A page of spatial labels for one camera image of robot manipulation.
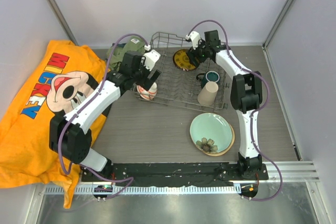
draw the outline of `wall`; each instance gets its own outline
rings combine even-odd
[[[262,44],[285,0],[56,0],[80,44],[110,46],[129,32],[150,39],[158,30],[185,36],[216,19],[231,43]],[[217,28],[203,25],[199,31]]]
[[[0,0],[0,119],[51,39],[67,39],[46,0]],[[0,218],[22,224],[33,186],[0,189]]]
[[[335,21],[334,0],[296,0],[269,46],[300,153],[314,161],[331,206],[336,205]]]

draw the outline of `plate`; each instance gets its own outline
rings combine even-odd
[[[196,67],[189,62],[187,52],[188,49],[181,49],[177,51],[173,56],[173,62],[175,66],[184,71],[193,71],[196,69]]]
[[[232,126],[220,115],[203,113],[190,125],[190,136],[195,146],[209,156],[225,154],[235,141]]]

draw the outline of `metal wire basket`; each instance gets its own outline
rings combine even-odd
[[[177,68],[173,62],[175,52],[183,48],[190,48],[191,43],[183,37],[175,34],[157,32],[152,36],[151,46],[161,54],[159,61],[155,64],[154,70],[161,71],[161,75],[156,80],[157,94],[152,97],[150,94],[139,93],[134,86],[133,91],[139,99],[187,109],[200,110],[205,112],[218,112],[227,108],[224,100],[226,72],[207,59],[197,69],[193,71],[183,71]],[[212,106],[202,106],[197,101],[197,96],[201,91],[201,83],[196,80],[199,73],[206,73],[210,70],[216,71],[220,75],[218,93]]]

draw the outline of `orange cloth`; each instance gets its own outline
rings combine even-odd
[[[78,106],[98,86],[106,64],[88,46],[51,41],[47,52],[17,93],[0,123],[0,188],[54,182],[65,190],[70,208],[79,165],[65,176],[58,154],[49,149],[49,123]],[[91,126],[95,142],[106,116]],[[69,161],[64,158],[66,167]]]

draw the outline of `mug handle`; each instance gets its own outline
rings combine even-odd
[[[203,79],[204,75],[205,75],[205,73],[199,73],[198,75],[196,75],[196,80],[201,81]]]

